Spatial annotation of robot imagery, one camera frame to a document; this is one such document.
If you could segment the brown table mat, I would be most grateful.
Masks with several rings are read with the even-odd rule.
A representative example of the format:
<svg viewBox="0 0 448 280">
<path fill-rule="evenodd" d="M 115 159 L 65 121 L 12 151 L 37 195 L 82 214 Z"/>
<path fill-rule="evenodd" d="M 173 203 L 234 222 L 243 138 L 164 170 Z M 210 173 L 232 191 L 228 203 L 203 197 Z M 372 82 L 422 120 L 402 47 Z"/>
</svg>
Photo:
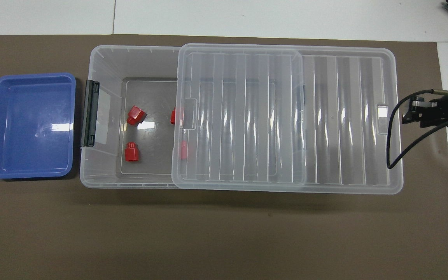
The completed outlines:
<svg viewBox="0 0 448 280">
<path fill-rule="evenodd" d="M 69 72 L 79 102 L 99 45 L 382 47 L 401 97 L 441 88 L 437 45 L 163 35 L 0 35 L 0 77 Z M 448 280 L 445 131 L 404 159 L 395 195 L 89 189 L 0 180 L 0 280 Z"/>
</svg>

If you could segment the blue plastic tray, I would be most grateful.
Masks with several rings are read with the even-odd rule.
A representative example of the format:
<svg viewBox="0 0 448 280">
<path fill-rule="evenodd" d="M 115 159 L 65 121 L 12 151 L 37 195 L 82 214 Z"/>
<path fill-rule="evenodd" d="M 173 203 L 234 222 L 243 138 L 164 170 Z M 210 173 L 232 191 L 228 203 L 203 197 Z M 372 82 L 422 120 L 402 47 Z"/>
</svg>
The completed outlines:
<svg viewBox="0 0 448 280">
<path fill-rule="evenodd" d="M 73 165 L 76 78 L 0 78 L 0 179 L 63 177 Z"/>
</svg>

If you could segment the clear plastic storage box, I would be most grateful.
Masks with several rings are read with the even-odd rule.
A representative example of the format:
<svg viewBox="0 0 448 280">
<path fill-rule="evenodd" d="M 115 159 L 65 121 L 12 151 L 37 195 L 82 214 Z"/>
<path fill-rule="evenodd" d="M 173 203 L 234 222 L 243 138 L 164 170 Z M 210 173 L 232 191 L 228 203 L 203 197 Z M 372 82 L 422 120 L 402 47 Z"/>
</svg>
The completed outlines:
<svg viewBox="0 0 448 280">
<path fill-rule="evenodd" d="M 287 191 L 306 182 L 303 59 L 281 45 L 100 45 L 96 137 L 82 147 L 89 188 Z M 126 122 L 132 106 L 147 113 Z M 184 108 L 184 124 L 170 122 Z M 188 158 L 179 158 L 181 141 Z M 139 161 L 124 149 L 135 142 Z"/>
</svg>

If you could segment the clear ribbed box lid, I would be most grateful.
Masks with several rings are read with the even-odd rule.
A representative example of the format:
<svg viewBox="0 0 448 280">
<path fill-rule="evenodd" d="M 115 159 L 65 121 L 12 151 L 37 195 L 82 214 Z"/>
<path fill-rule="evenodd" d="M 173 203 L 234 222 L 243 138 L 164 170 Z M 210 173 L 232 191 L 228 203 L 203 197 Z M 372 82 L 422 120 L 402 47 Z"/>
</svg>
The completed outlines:
<svg viewBox="0 0 448 280">
<path fill-rule="evenodd" d="M 306 182 L 269 193 L 399 193 L 402 164 L 388 169 L 385 155 L 388 119 L 398 99 L 393 53 L 287 46 L 303 59 Z"/>
</svg>

